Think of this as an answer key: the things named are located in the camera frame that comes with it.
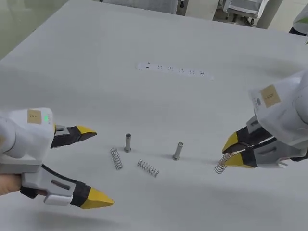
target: metal peg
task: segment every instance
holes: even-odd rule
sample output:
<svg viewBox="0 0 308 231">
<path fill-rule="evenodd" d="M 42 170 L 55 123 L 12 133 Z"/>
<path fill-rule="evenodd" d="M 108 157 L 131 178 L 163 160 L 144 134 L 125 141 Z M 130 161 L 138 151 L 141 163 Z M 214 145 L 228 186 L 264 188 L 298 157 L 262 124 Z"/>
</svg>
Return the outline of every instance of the metal peg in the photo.
<svg viewBox="0 0 308 231">
<path fill-rule="evenodd" d="M 131 137 L 131 135 L 129 133 L 126 134 L 126 136 L 125 136 L 125 148 L 124 148 L 124 151 L 126 153 L 129 153 L 130 150 L 131 150 L 131 148 L 130 148 L 130 137 Z"/>
<path fill-rule="evenodd" d="M 181 153 L 181 151 L 182 151 L 183 145 L 184 145 L 184 144 L 183 144 L 182 142 L 179 142 L 179 143 L 178 143 L 177 149 L 176 149 L 174 155 L 172 156 L 172 158 L 173 158 L 174 160 L 178 160 L 178 159 L 180 158 L 180 153 Z"/>
</svg>

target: metal spring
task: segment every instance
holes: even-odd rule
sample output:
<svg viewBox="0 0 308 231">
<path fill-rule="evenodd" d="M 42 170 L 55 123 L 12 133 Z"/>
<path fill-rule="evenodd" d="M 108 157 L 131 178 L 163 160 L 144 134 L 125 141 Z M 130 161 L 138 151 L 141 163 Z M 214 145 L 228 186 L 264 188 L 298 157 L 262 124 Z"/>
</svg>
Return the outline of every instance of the metal spring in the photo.
<svg viewBox="0 0 308 231">
<path fill-rule="evenodd" d="M 120 170 L 121 168 L 123 168 L 122 161 L 120 159 L 120 155 L 119 155 L 119 152 L 117 151 L 117 149 L 112 148 L 112 149 L 110 149 L 110 152 L 111 152 L 111 157 L 114 161 L 116 169 Z"/>
<path fill-rule="evenodd" d="M 229 160 L 232 156 L 234 156 L 235 153 L 225 153 L 222 158 L 219 160 L 217 165 L 215 166 L 214 170 L 217 174 L 223 173 L 223 171 L 226 169 L 226 161 Z"/>
<path fill-rule="evenodd" d="M 155 169 L 153 166 L 149 165 L 148 163 L 144 162 L 141 159 L 138 161 L 137 166 L 141 167 L 144 171 L 147 171 L 154 177 L 156 177 L 159 173 L 157 169 Z"/>
</svg>

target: yellow fingertip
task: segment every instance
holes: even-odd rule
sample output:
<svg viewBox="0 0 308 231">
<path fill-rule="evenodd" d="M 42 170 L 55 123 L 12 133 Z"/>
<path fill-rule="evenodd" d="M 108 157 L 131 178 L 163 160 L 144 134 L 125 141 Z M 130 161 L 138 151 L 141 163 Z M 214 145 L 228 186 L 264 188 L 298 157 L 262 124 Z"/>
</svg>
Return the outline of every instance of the yellow fingertip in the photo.
<svg viewBox="0 0 308 231">
<path fill-rule="evenodd" d="M 243 163 L 242 154 L 237 153 L 233 155 L 230 159 L 225 162 L 226 166 L 234 166 L 234 167 L 244 167 L 244 168 L 254 168 Z"/>
<path fill-rule="evenodd" d="M 96 133 L 96 131 L 90 129 L 90 128 L 86 128 L 84 126 L 76 126 L 78 128 L 78 130 L 81 132 L 81 134 L 85 134 L 85 133 Z"/>
<path fill-rule="evenodd" d="M 107 197 L 101 191 L 91 187 L 88 198 L 80 208 L 82 209 L 102 208 L 102 207 L 112 206 L 113 204 L 114 201 L 112 199 Z"/>
<path fill-rule="evenodd" d="M 230 148 L 232 145 L 235 145 L 238 142 L 237 134 L 234 132 L 230 137 L 228 138 L 225 146 L 222 149 L 222 152 L 225 153 L 225 151 Z"/>
</svg>

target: white table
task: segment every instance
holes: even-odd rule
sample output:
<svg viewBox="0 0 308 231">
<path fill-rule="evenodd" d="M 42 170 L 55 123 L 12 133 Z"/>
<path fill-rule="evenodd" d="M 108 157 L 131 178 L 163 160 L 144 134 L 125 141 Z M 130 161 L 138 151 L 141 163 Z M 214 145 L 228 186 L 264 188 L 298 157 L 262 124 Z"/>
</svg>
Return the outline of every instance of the white table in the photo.
<svg viewBox="0 0 308 231">
<path fill-rule="evenodd" d="M 227 168 L 228 136 L 253 115 L 247 90 L 307 67 L 306 38 L 71 0 L 0 61 L 1 109 L 50 107 L 58 124 L 98 136 L 51 150 L 45 164 L 103 190 L 112 207 L 0 198 L 1 231 L 238 231 L 307 227 L 308 162 L 285 170 Z M 187 77 L 138 62 L 203 69 Z M 122 151 L 131 133 L 132 151 Z M 179 161 L 176 145 L 184 142 Z M 109 150 L 121 150 L 116 171 Z M 137 167 L 142 158 L 157 178 Z"/>
</svg>

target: human hand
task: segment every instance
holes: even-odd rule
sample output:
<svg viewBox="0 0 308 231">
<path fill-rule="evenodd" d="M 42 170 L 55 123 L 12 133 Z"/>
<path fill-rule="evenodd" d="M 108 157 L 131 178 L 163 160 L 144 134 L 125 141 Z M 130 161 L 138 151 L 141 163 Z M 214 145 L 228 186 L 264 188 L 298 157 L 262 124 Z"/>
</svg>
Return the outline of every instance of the human hand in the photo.
<svg viewBox="0 0 308 231">
<path fill-rule="evenodd" d="M 0 174 L 0 196 L 19 191 L 21 176 L 14 174 Z"/>
</svg>

